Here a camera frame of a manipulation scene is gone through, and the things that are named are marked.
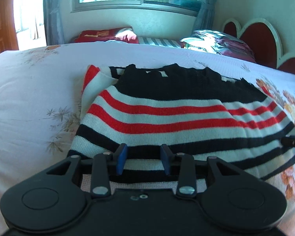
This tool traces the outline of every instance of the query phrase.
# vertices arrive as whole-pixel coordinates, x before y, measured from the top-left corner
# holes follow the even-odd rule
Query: black robotic gripper
[[[166,175],[178,175],[172,189],[117,189],[127,145],[81,160],[73,155],[13,186],[0,209],[10,228],[4,236],[283,236],[276,228],[287,203],[272,185],[215,156],[197,161],[160,147]],[[91,174],[90,192],[80,189]],[[207,189],[197,193],[196,175]]]

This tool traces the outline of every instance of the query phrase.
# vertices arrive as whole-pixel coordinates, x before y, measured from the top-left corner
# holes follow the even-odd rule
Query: white floral bed sheet
[[[295,75],[231,57],[113,42],[6,51],[0,54],[0,198],[11,186],[66,157],[79,126],[88,65],[157,68],[173,63],[244,78],[271,95],[295,123]],[[295,236],[295,165],[268,182],[288,200],[279,228]],[[6,229],[0,213],[0,234]]]

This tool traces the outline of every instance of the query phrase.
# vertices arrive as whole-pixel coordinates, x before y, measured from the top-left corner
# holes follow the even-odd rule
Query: headboard
[[[247,43],[258,64],[295,74],[295,51],[283,55],[280,37],[266,19],[250,20],[241,28],[239,22],[231,18],[222,29],[224,33]]]

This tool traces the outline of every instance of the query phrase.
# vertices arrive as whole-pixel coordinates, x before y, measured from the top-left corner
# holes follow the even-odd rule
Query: striped sweater
[[[68,155],[91,158],[128,145],[112,188],[175,188],[178,178],[165,176],[159,160],[164,143],[196,160],[218,156],[264,180],[295,163],[295,149],[280,144],[295,135],[282,109],[246,80],[209,68],[90,66],[81,115]]]

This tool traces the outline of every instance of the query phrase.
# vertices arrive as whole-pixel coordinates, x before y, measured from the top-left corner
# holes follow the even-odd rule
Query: wall
[[[295,0],[217,0],[213,28],[221,30],[229,18],[243,27],[253,18],[265,18],[278,31],[283,53],[295,50]]]
[[[72,0],[61,0],[60,11],[65,42],[69,42],[83,30],[129,25],[138,36],[179,40],[190,35],[195,20],[192,16],[167,11],[103,9],[71,13],[71,10]]]

